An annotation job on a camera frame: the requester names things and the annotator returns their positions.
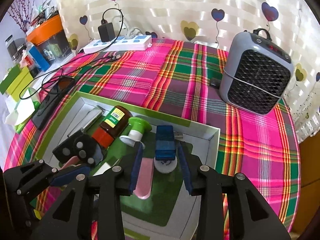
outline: gray heater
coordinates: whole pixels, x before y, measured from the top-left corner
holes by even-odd
[[[266,39],[259,36],[262,30]],[[272,42],[267,30],[238,33],[224,68],[220,96],[244,111],[267,114],[280,100],[293,70],[290,56]]]

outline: orange lid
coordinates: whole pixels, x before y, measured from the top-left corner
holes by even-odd
[[[50,20],[45,21],[39,27],[35,28],[28,36],[27,41],[34,45],[39,45],[47,41],[52,36],[63,30],[60,15],[52,17]]]
[[[110,134],[108,134],[100,126],[95,130],[95,132],[93,133],[93,135],[91,137],[93,139],[95,139],[102,147],[105,147],[106,149],[115,140]]]

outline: plaid tablecloth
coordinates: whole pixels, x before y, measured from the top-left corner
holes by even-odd
[[[82,57],[64,67],[65,72],[106,55]],[[290,231],[300,195],[300,157],[289,109],[281,100],[272,112],[257,116],[224,103],[219,91],[209,87],[209,80],[222,77],[227,56],[223,50],[199,44],[153,39],[153,46],[146,51],[125,52],[117,62],[103,66],[95,62],[74,73],[80,77],[91,68],[70,95],[80,90],[219,127],[216,170],[228,175],[246,174]],[[50,122],[70,95],[60,103]],[[39,132],[30,121],[14,137],[4,170],[33,158],[50,122]],[[36,208],[45,212],[59,193],[53,187],[44,191],[37,199]],[[228,238],[226,198],[224,211]],[[96,233],[94,224],[92,237]]]

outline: black handle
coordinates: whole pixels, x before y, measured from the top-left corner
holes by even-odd
[[[260,32],[260,31],[264,31],[264,32],[266,33],[266,35],[267,35],[267,40],[268,40],[268,41],[272,41],[271,36],[270,36],[270,33],[269,33],[266,29],[264,29],[264,28],[258,28],[258,29],[256,29],[256,30],[253,30],[253,33],[259,35],[259,32]]]

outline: blue carton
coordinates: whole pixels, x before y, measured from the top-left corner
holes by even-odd
[[[176,158],[172,125],[157,126],[155,153],[157,161],[173,161]]]

